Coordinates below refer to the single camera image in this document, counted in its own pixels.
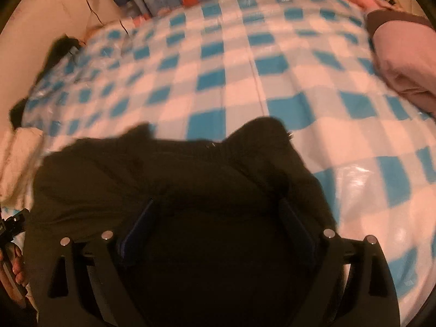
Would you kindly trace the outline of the person's left hand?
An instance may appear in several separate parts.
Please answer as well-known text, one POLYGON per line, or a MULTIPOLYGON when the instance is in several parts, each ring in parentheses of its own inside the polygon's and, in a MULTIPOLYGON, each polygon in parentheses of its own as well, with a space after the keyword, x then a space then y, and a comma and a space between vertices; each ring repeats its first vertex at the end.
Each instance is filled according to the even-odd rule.
POLYGON ((14 243, 8 243, 1 248, 1 284, 7 296, 19 307, 25 308, 26 292, 21 292, 21 286, 26 290, 28 284, 24 269, 24 257, 20 248, 14 243))

